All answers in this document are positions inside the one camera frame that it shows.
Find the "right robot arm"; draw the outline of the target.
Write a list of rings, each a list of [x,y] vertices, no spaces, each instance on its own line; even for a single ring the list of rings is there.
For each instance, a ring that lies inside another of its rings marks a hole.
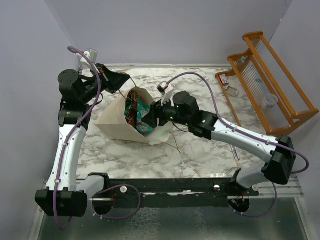
[[[289,181],[296,160],[290,151],[293,148],[290,137],[260,135],[220,120],[216,114],[199,109],[197,100],[186,91],[176,93],[167,103],[153,102],[141,120],[152,128],[168,122],[184,125],[196,137],[233,145],[262,160],[262,164],[235,172],[229,189],[236,196],[263,182],[286,185]]]

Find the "dark brown chocolate packet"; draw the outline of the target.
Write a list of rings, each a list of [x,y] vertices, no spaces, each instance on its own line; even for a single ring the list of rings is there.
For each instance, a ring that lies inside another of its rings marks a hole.
[[[141,119],[143,116],[143,111],[136,111],[134,109],[131,109],[127,116],[125,117],[126,122],[131,125],[132,127],[136,129],[141,129],[142,128],[142,123]]]

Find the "orange pink snack packet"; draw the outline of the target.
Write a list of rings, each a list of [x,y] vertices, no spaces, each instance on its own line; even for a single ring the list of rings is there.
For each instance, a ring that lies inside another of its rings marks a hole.
[[[137,104],[138,100],[141,100],[141,96],[137,91],[131,90],[129,93],[130,93],[130,98],[131,98],[133,103]]]

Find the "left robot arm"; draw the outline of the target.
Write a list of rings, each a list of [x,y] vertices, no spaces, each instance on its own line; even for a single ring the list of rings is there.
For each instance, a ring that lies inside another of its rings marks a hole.
[[[82,217],[90,198],[103,198],[111,190],[106,173],[92,173],[77,183],[77,166],[87,134],[93,106],[102,91],[116,93],[131,78],[97,63],[98,76],[87,77],[76,70],[62,71],[57,80],[62,95],[58,112],[59,142],[50,177],[43,190],[35,193],[35,202],[51,217]]]

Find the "teal snack packet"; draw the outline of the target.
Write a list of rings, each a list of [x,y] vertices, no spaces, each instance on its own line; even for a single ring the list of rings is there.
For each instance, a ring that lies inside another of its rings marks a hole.
[[[149,134],[153,131],[153,128],[142,121],[142,118],[149,113],[149,110],[150,107],[141,97],[136,99],[127,97],[124,109],[125,120],[140,134]]]

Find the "beige paper bag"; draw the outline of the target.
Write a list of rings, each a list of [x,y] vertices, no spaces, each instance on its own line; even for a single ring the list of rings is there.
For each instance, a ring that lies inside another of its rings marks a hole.
[[[144,88],[134,87],[121,91],[119,96],[112,100],[109,106],[102,112],[95,122],[110,140],[123,140],[145,143],[149,145],[166,144],[179,151],[178,143],[168,143],[170,137],[174,137],[171,123],[163,127],[152,128],[142,122],[142,117],[148,113],[153,97]]]

